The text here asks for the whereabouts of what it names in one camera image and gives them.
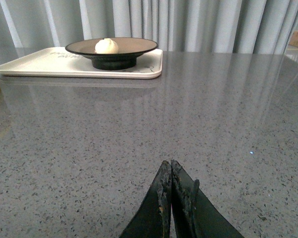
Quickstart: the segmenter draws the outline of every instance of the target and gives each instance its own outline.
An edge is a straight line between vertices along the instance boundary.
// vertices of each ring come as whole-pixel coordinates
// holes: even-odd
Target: bowl base
[[[92,59],[92,65],[94,68],[102,70],[120,70],[127,69],[136,66],[137,58],[125,59],[121,61],[103,61]]]

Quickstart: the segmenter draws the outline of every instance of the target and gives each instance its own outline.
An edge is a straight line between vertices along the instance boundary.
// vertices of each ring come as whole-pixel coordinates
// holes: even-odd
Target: black bowl
[[[134,67],[137,64],[137,57],[158,47],[156,42],[142,38],[116,37],[111,39],[119,47],[117,54],[95,53],[95,45],[103,38],[71,43],[65,49],[90,59],[94,68],[120,70]]]

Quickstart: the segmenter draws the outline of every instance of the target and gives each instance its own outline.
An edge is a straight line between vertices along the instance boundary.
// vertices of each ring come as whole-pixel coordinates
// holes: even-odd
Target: gray countertop
[[[0,64],[34,51],[0,48]],[[175,159],[246,238],[298,238],[290,58],[164,52],[157,79],[0,87],[0,237],[118,237]]]

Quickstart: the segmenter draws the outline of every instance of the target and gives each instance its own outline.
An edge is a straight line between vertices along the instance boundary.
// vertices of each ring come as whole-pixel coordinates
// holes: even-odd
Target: dark green object
[[[171,205],[177,238],[243,238],[175,160],[163,161],[120,238],[168,238]]]
[[[175,160],[172,166],[172,212],[177,238],[243,238],[217,211]]]
[[[120,238],[168,238],[171,218],[171,165],[163,161],[138,212]]]

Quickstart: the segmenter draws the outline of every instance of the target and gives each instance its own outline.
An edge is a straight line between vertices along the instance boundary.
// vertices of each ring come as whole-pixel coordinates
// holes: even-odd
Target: black object
[[[138,212],[120,238],[168,238],[171,218],[171,165],[163,161]]]
[[[168,238],[170,206],[177,238],[243,238],[175,160],[163,161],[138,212],[120,238]]]
[[[102,70],[120,70],[134,67],[137,57],[158,47],[157,42],[129,37],[111,38],[119,47],[117,54],[97,54],[95,45],[103,38],[71,43],[65,46],[68,52],[90,59],[94,68]]]
[[[172,212],[177,238],[243,238],[217,211],[175,160],[172,166]]]

